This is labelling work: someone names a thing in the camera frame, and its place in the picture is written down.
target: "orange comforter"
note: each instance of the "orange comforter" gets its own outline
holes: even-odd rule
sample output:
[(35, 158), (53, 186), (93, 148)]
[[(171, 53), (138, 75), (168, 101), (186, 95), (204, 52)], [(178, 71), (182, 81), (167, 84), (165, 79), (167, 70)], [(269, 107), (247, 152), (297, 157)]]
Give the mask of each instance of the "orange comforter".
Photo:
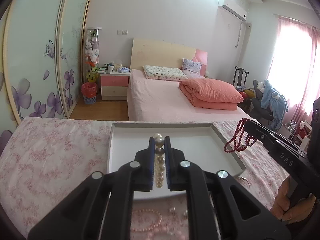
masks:
[(196, 107), (236, 110), (242, 95), (229, 83), (215, 79), (187, 79), (179, 83), (183, 94)]

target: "air conditioner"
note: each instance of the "air conditioner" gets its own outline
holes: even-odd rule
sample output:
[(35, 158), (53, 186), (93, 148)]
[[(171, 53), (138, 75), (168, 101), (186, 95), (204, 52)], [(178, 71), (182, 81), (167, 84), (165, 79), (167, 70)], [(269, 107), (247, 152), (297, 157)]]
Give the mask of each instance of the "air conditioner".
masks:
[(219, 0), (218, 7), (226, 9), (243, 22), (247, 19), (247, 12), (233, 2), (233, 0)]

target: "pink curtain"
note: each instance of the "pink curtain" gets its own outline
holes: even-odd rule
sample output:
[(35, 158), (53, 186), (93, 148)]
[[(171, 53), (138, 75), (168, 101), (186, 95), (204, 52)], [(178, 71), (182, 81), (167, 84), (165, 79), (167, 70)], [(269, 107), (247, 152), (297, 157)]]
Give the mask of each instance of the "pink curtain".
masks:
[(312, 118), (320, 96), (320, 33), (310, 25), (279, 17), (278, 38), (268, 80), (288, 102), (284, 123)]

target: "red trash bag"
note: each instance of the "red trash bag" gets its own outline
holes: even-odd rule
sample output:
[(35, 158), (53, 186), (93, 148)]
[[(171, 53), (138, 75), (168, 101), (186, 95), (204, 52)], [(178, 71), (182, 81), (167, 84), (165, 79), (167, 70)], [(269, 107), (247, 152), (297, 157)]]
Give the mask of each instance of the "red trash bag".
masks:
[(93, 98), (97, 95), (98, 85), (94, 82), (87, 82), (81, 86), (81, 93), (87, 98)]

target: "trash can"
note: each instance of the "trash can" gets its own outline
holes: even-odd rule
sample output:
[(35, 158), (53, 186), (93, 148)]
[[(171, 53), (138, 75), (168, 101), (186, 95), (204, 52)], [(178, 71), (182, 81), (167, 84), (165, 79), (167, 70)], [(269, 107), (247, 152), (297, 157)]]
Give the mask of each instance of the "trash can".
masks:
[(81, 86), (83, 99), (87, 105), (94, 104), (96, 102), (97, 91), (98, 85), (94, 82), (87, 82)]

